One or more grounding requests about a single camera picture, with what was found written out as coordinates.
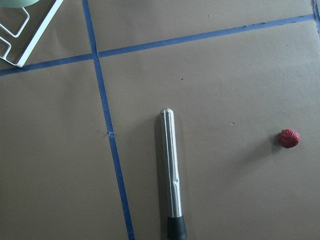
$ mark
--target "rounded metal tip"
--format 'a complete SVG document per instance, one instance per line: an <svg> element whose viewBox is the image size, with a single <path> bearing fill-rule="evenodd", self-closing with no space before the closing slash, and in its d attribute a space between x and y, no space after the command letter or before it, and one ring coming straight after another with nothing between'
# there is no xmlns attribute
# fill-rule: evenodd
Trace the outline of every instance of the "rounded metal tip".
<svg viewBox="0 0 320 240"><path fill-rule="evenodd" d="M164 114L164 115L172 115L174 113L174 111L168 107L164 108L161 110L160 114Z"/></svg>

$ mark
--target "brown cardboard surface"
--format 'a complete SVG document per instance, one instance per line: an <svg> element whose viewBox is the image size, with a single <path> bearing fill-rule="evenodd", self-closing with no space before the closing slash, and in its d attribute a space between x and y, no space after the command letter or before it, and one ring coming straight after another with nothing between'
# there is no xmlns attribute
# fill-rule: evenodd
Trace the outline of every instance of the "brown cardboard surface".
<svg viewBox="0 0 320 240"><path fill-rule="evenodd" d="M100 61L137 240L166 236L165 107L176 114L189 239L320 237L314 21ZM279 146L285 128L300 133L297 147Z"/></svg>
<svg viewBox="0 0 320 240"><path fill-rule="evenodd" d="M0 115L1 240L127 239L92 61L2 76Z"/></svg>
<svg viewBox="0 0 320 240"><path fill-rule="evenodd" d="M313 13L311 0L89 0L99 51Z"/></svg>
<svg viewBox="0 0 320 240"><path fill-rule="evenodd" d="M45 12L43 9L47 9L50 6L50 2L53 1L39 1L25 8L30 13L30 21L22 31L21 36L13 41L12 51L16 52L13 55L14 57L22 52L28 39L32 37L34 30L37 29L36 26L41 22L42 17L36 15L36 12L39 10L43 14ZM11 13L13 10L5 9L4 12ZM21 19L15 18L12 21L21 22ZM82 2L64 0L34 47L25 65L88 53L91 53L91 49ZM9 63L3 60L0 61L0 70L12 67Z"/></svg>

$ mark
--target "raspberry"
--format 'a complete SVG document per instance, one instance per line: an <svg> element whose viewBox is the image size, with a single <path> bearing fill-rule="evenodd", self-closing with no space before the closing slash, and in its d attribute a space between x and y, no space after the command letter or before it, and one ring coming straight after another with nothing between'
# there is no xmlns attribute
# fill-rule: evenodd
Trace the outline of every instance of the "raspberry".
<svg viewBox="0 0 320 240"><path fill-rule="evenodd" d="M295 130L284 129L279 134L279 141L284 148L293 148L299 144L300 135Z"/></svg>

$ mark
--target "blue painter's tape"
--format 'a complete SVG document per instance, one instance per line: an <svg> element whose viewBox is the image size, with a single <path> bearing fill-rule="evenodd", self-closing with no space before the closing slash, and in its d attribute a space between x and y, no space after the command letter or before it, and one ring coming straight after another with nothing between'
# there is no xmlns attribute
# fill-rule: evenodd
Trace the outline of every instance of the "blue painter's tape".
<svg viewBox="0 0 320 240"><path fill-rule="evenodd" d="M117 49L101 51L99 52L99 57L104 58L104 57L109 57L109 56L114 56L119 54L126 54L126 53L141 51L141 50L159 48L159 47L164 47L164 46L169 46L174 44L181 44L181 43L186 43L186 42L191 42L191 41L196 41L201 39L214 38L214 37L219 37L219 36L229 35L229 34L237 34L237 33L242 33L242 32L251 31L251 30L265 29L265 28L286 25L291 23L310 21L310 20L314 20L314 16L312 14L305 15L305 16L285 18L285 19L280 19L275 21L268 21L268 22L257 23L257 24L251 24L247 26L238 26L238 27L229 28L229 29L210 31L210 32L205 32L200 34L172 38L168 40L155 41L155 42L144 43L144 44L139 44L134 46L127 46L127 47L122 47Z"/></svg>
<svg viewBox="0 0 320 240"><path fill-rule="evenodd" d="M99 92L100 92L106 128L109 133L113 133L114 130L113 130L112 121L111 121L111 115L110 115L109 104L108 104L108 97L107 97L104 78L103 78L103 74L102 74L102 69L101 69L101 65L100 65L100 61L99 61L99 57L98 57L97 43L96 43L96 38L95 38L95 33L94 33L94 27L92 24L88 0L82 0L82 5L83 5L83 10L84 10L87 31L89 34L90 46L91 46L91 51L92 51L92 58L93 58L93 62L94 62L94 68L95 68L96 78L97 78L97 82L98 82L98 88L99 88ZM126 194L126 188L125 188L125 183L124 183L124 179L123 179L123 175L122 175L118 149L117 149L117 143L116 143L115 136L113 134L109 134L109 143L110 143L110 147L111 147L115 175L116 175L116 180L118 183L118 188L119 188L119 193L120 193L120 198L121 198L121 203L122 203L122 208L123 208L123 213L124 213L124 221L125 221L125 225L126 225L128 239L135 240L134 229L132 226L132 221L131 221L131 216L130 216L130 211L129 211L129 204L128 204L128 199L127 199L127 194Z"/></svg>
<svg viewBox="0 0 320 240"><path fill-rule="evenodd" d="M91 53L79 55L79 56L61 58L61 59L57 59L57 60L44 61L44 62L40 62L40 63L25 65L22 68L13 67L13 68L9 68L9 69L0 70L0 76L28 72L31 70L44 69L44 68L49 68L49 67L54 67L54 66L59 66L59 65L64 65L64 64L71 64L71 63L86 61L86 60L90 60L90 59L92 59Z"/></svg>
<svg viewBox="0 0 320 240"><path fill-rule="evenodd" d="M320 15L319 15L319 10L318 10L317 0L313 0L313 12L314 12L316 27L318 29L318 34L320 37Z"/></svg>

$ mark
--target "small red object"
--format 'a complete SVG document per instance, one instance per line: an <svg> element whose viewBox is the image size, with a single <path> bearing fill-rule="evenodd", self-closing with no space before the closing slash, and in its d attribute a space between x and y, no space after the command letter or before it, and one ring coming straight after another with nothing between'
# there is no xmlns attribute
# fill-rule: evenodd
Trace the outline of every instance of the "small red object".
<svg viewBox="0 0 320 240"><path fill-rule="evenodd" d="M300 135L295 130L284 129L279 135L279 141L281 146L283 146L284 148L293 148L299 144Z"/></svg>

